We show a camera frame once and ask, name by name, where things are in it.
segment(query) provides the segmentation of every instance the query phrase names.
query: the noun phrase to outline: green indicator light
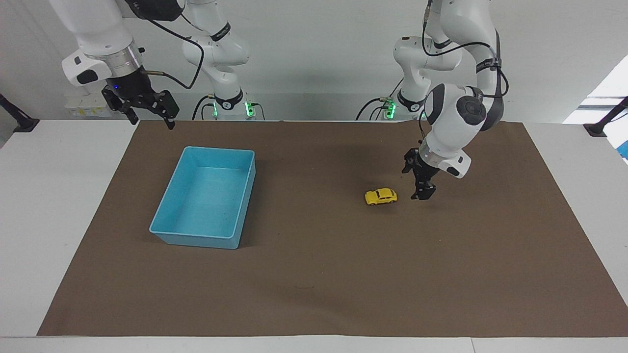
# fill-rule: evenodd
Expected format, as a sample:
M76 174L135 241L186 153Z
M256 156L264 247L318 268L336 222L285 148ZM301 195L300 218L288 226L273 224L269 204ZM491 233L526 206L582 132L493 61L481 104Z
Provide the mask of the green indicator light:
M253 115L255 115L255 109L253 109L251 107L251 104L248 102L245 102L244 105L246 106L246 114L251 117Z
M390 106L388 107L388 111L386 112L386 119L393 120L394 112L397 110L397 104L394 102L390 102Z

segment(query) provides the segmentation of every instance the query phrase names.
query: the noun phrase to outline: plastic container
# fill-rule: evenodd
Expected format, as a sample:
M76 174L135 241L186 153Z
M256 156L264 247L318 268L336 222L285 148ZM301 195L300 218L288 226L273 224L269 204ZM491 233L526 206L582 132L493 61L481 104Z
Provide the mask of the plastic container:
M253 179L253 151L186 147L151 233L172 245L237 249Z

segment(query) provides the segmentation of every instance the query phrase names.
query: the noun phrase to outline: brown paper mat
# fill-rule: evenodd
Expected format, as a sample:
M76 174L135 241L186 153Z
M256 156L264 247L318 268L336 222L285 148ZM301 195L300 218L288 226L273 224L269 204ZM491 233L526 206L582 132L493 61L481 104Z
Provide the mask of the brown paper mat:
M143 121L39 335L628 336L523 125L482 133L467 177L438 175L429 202L400 174L418 136L415 122ZM240 249L148 232L186 146L256 152ZM401 200L366 206L379 187Z

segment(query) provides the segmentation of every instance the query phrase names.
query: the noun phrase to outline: yellow toy car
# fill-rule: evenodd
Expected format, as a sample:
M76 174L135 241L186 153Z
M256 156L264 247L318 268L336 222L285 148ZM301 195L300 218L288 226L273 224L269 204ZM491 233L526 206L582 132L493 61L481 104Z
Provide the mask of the yellow toy car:
M397 193L390 188L381 188L366 192L364 198L367 205L393 204L397 202Z

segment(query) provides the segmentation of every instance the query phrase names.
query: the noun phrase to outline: robotic arm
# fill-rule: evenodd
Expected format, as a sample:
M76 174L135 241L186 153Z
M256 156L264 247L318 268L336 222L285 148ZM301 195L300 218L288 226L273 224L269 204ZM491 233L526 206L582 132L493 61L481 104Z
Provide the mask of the robotic arm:
M501 88L499 34L489 14L489 0L430 0L423 22L430 40L401 38L395 59L404 69L404 85L396 102L403 114L427 118L432 126L421 146L404 156L403 173L413 171L413 199L428 200L436 191L431 178L443 170L463 178L471 158L462 150L480 131L497 124L504 112ZM461 56L454 43L464 47L476 61L477 87L439 84L427 93L430 81L422 69L453 70Z
M230 66L249 61L249 45L231 31L231 25L220 11L218 0L187 0L195 27L206 32L191 39L202 46L205 60L201 69L214 88L214 116L218 119L246 120L254 113L242 90L237 75ZM198 48L183 44L185 58L194 65L200 63Z
M118 0L120 6L128 5L137 17L151 21L174 21L183 12L177 0L124 1L126 4ZM136 124L138 117L133 108L147 109L161 116L168 128L173 129L179 107L167 90L155 92L148 77L169 75L144 69L143 51L124 27L115 0L50 0L50 3L76 37L79 47L63 61L63 71L69 81L81 86L106 80L102 95L112 110L122 112ZM186 41L183 52L190 63L201 65L209 76L217 103L214 114L246 120L254 115L254 109L229 66L248 61L248 44L231 32L231 25L220 12L217 0L187 0L187 5L192 10L192 25L207 35L192 37L191 41L197 45Z
M162 11L143 11L135 1L134 11L149 14L153 19L173 21L183 11L176 1L162 2ZM133 36L122 23L122 15L114 0L50 0L50 4L76 37L79 49L63 60L63 71L76 85L106 80L102 89L109 107L120 111L137 124L133 108L147 109L161 116L169 129L175 127L179 112L167 90L157 93L144 71L142 57Z

